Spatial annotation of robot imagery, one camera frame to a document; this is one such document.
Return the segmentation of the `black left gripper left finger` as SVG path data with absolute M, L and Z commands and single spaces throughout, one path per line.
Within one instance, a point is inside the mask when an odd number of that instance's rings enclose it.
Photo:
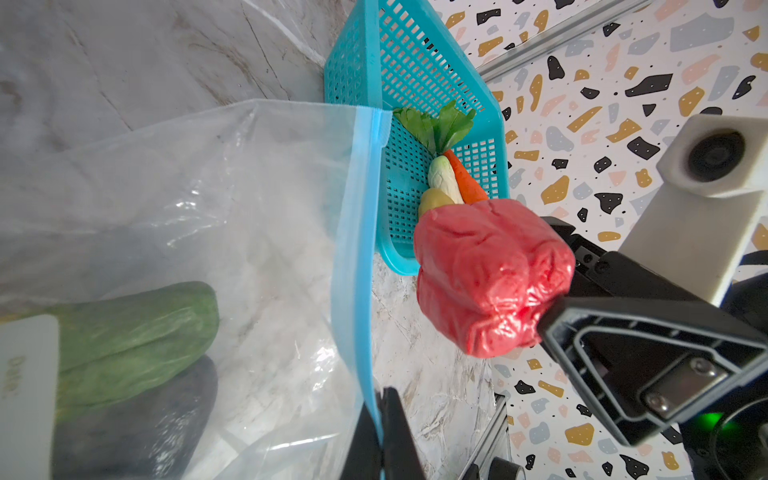
M 362 406 L 340 480 L 379 480 L 382 451 L 373 419 Z

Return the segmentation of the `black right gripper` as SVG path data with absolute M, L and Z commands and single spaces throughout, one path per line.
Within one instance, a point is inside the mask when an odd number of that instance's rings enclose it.
M 698 479 L 767 475 L 766 261 L 713 223 L 642 217 L 617 251 L 563 228 L 570 293 L 538 333 L 622 445 L 677 428 Z

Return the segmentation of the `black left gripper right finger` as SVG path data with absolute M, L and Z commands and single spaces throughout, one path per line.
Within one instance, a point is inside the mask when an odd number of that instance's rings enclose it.
M 383 390 L 381 399 L 383 427 L 383 474 L 387 480 L 425 480 L 413 435 L 398 391 Z

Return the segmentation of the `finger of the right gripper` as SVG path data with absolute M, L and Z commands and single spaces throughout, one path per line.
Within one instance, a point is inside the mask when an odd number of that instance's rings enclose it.
M 554 216 L 543 216 L 542 219 L 559 235 L 573 252 L 576 263 L 581 264 L 582 255 L 577 250 L 584 243 L 584 237 L 576 232 L 576 227 Z

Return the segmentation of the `red strawberry toy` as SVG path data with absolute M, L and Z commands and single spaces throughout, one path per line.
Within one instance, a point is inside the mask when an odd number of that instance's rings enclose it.
M 422 313 L 463 353 L 481 359 L 538 344 L 539 320 L 568 293 L 575 272 L 567 243 L 511 199 L 426 212 L 414 251 Z

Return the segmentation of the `dark avocado toy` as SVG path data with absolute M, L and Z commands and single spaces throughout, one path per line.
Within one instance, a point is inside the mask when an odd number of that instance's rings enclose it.
M 180 479 L 218 392 L 215 364 L 201 357 L 165 384 L 59 424 L 54 479 Z

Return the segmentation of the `clear zip top bag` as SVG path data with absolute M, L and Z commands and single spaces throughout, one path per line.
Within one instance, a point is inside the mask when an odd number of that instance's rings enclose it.
M 375 387 L 389 112 L 251 100 L 1 157 L 1 318 L 201 281 L 216 401 L 180 479 L 336 479 Z M 1 322 L 1 475 L 54 479 L 59 325 Z

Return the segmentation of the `dark eggplant toy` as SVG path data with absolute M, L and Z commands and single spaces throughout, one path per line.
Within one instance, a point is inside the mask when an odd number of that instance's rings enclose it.
M 201 281 L 29 309 L 1 322 L 37 315 L 51 315 L 59 325 L 57 423 L 164 385 L 207 352 L 220 324 L 216 292 Z

